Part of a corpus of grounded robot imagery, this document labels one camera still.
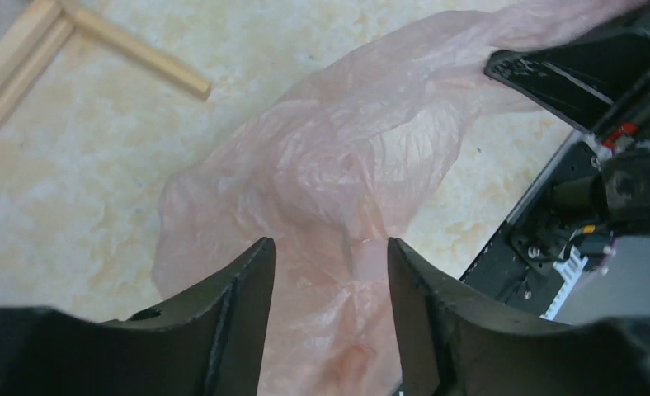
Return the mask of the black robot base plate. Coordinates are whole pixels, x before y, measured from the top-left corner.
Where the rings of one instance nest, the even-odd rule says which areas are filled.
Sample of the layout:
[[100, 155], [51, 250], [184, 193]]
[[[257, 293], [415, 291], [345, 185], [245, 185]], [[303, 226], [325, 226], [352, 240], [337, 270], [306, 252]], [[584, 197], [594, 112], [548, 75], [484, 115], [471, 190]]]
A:
[[556, 186], [588, 185], [599, 174], [597, 156], [587, 143], [562, 146], [461, 276], [462, 282], [540, 316], [563, 283], [553, 269], [555, 262], [567, 260], [571, 248], [577, 248], [589, 259], [584, 272], [610, 253], [615, 234], [592, 208], [553, 202]]

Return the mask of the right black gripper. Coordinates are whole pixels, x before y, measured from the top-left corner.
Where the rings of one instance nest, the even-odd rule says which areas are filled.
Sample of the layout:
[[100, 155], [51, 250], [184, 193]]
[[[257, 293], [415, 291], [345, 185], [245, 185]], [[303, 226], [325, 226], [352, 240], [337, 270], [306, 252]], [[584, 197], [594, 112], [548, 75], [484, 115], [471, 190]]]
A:
[[605, 227], [650, 235], [650, 3], [643, 21], [611, 21], [563, 45], [498, 50], [484, 74], [527, 96], [612, 156], [600, 176]]

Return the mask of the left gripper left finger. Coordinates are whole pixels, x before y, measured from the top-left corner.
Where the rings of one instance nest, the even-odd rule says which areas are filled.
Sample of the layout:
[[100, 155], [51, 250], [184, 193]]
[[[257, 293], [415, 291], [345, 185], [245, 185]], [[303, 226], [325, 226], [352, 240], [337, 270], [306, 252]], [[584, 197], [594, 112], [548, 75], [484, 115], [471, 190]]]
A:
[[125, 321], [0, 308], [0, 395], [254, 395], [275, 267], [261, 238]]

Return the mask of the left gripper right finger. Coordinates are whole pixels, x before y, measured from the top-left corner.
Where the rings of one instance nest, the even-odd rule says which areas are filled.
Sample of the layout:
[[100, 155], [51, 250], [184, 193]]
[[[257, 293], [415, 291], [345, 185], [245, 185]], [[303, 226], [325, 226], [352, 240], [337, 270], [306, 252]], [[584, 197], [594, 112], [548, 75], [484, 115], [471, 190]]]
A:
[[388, 241], [406, 395], [650, 395], [650, 317], [542, 319]]

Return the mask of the pink plastic trash bag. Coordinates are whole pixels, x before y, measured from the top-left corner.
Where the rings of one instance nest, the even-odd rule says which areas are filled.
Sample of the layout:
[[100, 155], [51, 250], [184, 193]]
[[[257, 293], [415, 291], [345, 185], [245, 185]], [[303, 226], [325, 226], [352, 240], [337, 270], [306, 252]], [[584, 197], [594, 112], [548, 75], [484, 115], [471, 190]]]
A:
[[310, 74], [167, 181], [158, 291], [183, 291], [272, 238], [257, 393], [391, 394], [401, 370], [388, 239], [439, 188], [480, 115], [531, 106], [483, 75], [488, 49], [558, 45], [634, 7], [524, 1], [439, 12]]

